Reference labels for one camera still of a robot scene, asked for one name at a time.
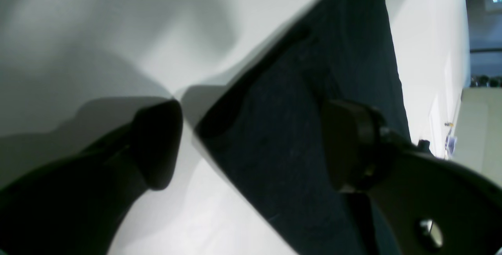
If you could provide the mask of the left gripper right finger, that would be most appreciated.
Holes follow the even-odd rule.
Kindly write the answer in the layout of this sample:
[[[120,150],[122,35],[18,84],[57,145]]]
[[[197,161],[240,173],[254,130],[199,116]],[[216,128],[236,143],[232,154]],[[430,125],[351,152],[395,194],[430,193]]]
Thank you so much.
[[[495,255],[501,189],[389,129],[378,111],[328,100],[321,130],[332,187],[378,207],[403,255]]]

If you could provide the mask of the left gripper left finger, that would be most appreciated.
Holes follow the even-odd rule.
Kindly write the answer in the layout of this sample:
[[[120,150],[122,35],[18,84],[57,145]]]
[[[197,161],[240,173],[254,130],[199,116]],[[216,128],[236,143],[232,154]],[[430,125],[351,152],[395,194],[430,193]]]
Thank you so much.
[[[1,190],[1,252],[105,255],[134,202],[170,184],[182,130],[180,102],[163,101],[14,180]]]

